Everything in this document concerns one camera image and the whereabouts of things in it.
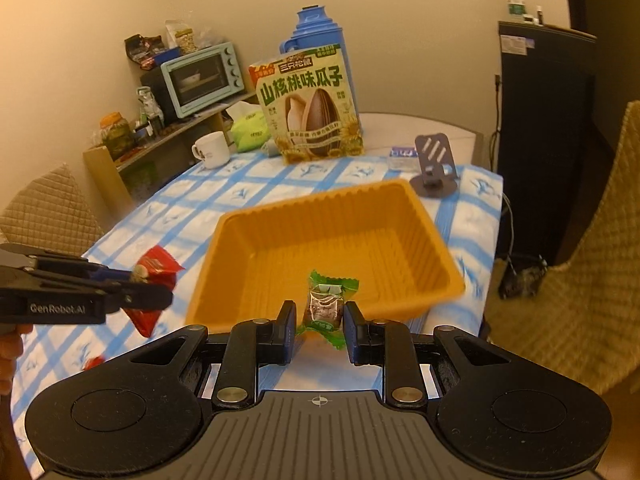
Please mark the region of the person's left hand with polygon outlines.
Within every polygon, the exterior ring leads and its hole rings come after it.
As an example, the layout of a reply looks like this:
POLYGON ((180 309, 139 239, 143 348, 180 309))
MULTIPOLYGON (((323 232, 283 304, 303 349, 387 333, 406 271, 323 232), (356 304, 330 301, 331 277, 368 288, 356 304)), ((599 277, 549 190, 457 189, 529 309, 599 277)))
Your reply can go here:
POLYGON ((12 332, 0 337, 0 394, 11 392, 17 359, 23 354, 23 336, 30 334, 32 324, 18 324, 12 332))

